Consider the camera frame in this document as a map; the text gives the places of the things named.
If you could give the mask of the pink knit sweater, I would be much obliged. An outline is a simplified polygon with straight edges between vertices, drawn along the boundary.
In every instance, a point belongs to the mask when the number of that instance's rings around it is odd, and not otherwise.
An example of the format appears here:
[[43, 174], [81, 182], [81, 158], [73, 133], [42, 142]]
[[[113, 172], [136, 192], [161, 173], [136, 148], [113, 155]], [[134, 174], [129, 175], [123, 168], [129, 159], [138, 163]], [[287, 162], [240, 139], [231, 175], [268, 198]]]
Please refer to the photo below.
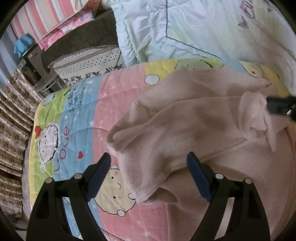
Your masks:
[[275, 239], [295, 212], [295, 131], [271, 115], [268, 80], [228, 66], [175, 70], [135, 100], [106, 144], [139, 204], [163, 203], [168, 239], [189, 240], [208, 207], [187, 169], [194, 152], [226, 178], [250, 178]]

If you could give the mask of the light blue embroidered comforter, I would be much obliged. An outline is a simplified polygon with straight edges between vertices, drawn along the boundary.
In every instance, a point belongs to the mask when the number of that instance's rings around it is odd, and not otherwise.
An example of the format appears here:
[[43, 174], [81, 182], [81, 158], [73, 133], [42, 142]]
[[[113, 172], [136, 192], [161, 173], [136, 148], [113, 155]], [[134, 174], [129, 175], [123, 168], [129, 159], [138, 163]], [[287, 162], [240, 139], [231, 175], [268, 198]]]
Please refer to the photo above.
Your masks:
[[126, 65], [219, 58], [278, 71], [295, 93], [295, 32], [271, 1], [111, 1]]

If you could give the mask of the colourful cartoon striped quilt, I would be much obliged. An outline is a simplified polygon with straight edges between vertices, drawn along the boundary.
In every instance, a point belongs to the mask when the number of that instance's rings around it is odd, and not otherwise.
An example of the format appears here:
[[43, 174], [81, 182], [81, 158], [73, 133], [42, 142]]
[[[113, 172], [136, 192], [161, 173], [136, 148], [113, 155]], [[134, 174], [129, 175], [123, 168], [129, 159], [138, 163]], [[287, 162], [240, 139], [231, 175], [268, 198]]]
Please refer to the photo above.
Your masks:
[[[46, 178], [71, 178], [108, 152], [111, 167], [97, 196], [89, 202], [108, 240], [169, 240], [163, 203], [139, 204], [119, 162], [106, 144], [111, 128], [137, 98], [175, 70], [202, 71], [228, 66], [219, 59], [168, 59], [133, 65], [87, 78], [47, 96], [38, 106], [29, 156], [30, 200], [36, 201]], [[263, 78], [286, 94], [280, 77], [266, 66], [240, 61], [236, 72]]]

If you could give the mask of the floral brown curtain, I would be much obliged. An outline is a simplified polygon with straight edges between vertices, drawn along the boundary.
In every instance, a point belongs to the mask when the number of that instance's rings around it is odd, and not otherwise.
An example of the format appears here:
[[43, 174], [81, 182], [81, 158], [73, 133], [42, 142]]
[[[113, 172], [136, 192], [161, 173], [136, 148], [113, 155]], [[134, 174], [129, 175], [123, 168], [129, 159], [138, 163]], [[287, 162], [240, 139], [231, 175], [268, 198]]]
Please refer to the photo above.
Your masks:
[[19, 178], [35, 111], [42, 99], [18, 68], [1, 87], [1, 209], [15, 218], [22, 216]]

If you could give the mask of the round glass side table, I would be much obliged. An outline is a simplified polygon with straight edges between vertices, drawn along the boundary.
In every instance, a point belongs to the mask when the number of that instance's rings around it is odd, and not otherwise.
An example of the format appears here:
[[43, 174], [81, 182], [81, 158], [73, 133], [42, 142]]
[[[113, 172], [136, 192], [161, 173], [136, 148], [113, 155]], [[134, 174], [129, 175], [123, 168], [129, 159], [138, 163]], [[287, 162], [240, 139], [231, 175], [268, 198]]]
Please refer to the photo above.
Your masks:
[[54, 69], [50, 69], [50, 72], [48, 74], [45, 73], [39, 82], [34, 85], [36, 92], [40, 93], [43, 97], [64, 88], [66, 88], [65, 82]]

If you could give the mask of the black bedside cabinet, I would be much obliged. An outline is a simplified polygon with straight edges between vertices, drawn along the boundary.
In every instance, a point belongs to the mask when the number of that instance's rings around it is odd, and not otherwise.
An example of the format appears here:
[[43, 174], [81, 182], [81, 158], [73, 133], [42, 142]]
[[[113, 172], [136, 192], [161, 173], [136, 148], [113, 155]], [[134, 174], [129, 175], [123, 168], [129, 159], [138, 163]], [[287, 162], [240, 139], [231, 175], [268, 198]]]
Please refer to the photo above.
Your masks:
[[27, 78], [31, 85], [37, 84], [45, 73], [49, 73], [50, 69], [43, 60], [44, 50], [38, 44], [31, 46], [18, 65], [23, 75]]

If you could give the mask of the dotted striped folded bedding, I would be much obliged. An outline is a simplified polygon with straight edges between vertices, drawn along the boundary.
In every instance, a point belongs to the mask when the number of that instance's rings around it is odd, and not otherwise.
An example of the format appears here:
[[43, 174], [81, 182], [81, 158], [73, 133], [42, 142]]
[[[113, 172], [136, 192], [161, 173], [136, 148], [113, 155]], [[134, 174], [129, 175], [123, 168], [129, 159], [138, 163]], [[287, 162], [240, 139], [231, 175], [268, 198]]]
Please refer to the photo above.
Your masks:
[[118, 46], [87, 48], [64, 55], [50, 65], [66, 86], [71, 86], [86, 78], [104, 75], [125, 68]]

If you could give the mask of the blue cloth on cabinet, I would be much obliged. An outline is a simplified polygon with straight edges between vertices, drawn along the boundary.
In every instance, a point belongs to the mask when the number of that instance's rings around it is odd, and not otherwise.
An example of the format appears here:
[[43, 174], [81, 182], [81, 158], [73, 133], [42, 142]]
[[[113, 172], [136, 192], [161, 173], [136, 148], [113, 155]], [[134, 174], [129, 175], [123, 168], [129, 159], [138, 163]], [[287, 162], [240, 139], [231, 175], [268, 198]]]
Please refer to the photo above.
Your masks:
[[20, 58], [34, 44], [34, 38], [30, 34], [24, 34], [16, 41], [14, 45], [14, 53]]

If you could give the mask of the dark brown blanket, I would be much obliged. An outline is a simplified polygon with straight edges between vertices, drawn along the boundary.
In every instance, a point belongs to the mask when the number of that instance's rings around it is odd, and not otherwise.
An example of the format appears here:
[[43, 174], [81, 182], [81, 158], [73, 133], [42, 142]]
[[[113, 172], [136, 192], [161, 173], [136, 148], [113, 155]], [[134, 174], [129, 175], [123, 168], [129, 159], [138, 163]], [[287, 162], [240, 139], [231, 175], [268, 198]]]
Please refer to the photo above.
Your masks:
[[112, 10], [101, 12], [94, 20], [85, 23], [57, 40], [43, 51], [41, 58], [46, 66], [64, 55], [94, 47], [118, 45], [116, 21]]

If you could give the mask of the pink floral gift bag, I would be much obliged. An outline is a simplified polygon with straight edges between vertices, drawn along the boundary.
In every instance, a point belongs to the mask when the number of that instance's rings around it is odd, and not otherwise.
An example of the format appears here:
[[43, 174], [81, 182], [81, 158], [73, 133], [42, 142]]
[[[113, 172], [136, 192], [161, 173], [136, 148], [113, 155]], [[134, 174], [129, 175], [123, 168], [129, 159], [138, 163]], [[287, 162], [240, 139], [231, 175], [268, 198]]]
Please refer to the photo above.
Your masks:
[[61, 23], [51, 32], [46, 34], [41, 40], [39, 40], [39, 47], [46, 51], [67, 33], [94, 20], [100, 2], [101, 1], [89, 1], [86, 3], [86, 6], [81, 11]]

